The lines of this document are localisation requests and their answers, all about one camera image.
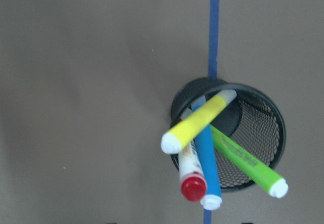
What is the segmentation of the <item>blue marker pen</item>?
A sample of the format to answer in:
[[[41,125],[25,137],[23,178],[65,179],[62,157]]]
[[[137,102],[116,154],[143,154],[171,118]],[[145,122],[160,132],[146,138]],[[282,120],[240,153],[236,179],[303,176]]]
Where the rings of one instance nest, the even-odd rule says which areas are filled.
[[[222,193],[210,124],[207,124],[207,126],[196,136],[194,142],[202,171],[207,182],[207,191],[200,203],[205,210],[214,211],[220,208],[222,204]]]

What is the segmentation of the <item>red whiteboard marker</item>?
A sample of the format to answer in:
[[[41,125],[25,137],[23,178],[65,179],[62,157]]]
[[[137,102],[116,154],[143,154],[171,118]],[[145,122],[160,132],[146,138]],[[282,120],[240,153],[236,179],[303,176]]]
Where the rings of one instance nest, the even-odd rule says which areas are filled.
[[[207,192],[207,182],[192,140],[178,154],[180,190],[190,202],[199,202]]]

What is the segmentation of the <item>green highlighter pen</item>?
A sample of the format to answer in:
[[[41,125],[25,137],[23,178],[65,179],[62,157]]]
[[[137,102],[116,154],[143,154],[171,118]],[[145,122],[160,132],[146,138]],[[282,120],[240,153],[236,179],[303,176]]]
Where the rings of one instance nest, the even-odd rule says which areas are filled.
[[[280,174],[261,162],[214,126],[211,125],[210,128],[216,150],[262,188],[269,196],[281,199],[288,193],[289,186]]]

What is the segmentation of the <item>yellow highlighter pen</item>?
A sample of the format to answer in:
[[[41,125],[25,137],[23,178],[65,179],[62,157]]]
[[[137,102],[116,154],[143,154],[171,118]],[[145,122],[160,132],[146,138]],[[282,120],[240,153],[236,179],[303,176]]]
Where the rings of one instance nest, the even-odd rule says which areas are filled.
[[[206,128],[235,98],[233,89],[219,91],[185,119],[163,134],[160,147],[166,154],[178,154]]]

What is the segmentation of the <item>brown paper table cover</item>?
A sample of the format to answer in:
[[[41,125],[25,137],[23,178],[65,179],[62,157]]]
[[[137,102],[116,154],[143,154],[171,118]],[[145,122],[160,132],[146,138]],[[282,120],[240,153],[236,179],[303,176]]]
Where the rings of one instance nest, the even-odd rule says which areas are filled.
[[[202,223],[160,140],[208,69],[209,0],[1,0],[1,223]],[[323,223],[323,0],[220,0],[218,76],[286,123],[282,199],[214,223]]]

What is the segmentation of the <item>black mesh pen cup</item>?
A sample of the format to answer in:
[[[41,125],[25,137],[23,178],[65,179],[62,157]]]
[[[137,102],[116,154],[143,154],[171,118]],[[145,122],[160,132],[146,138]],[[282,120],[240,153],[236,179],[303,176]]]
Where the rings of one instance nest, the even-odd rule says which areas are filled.
[[[171,105],[171,126],[200,96],[209,100],[221,90],[236,91],[236,98],[211,123],[228,138],[269,168],[276,167],[286,144],[286,127],[280,110],[263,92],[244,84],[203,77],[183,86]]]

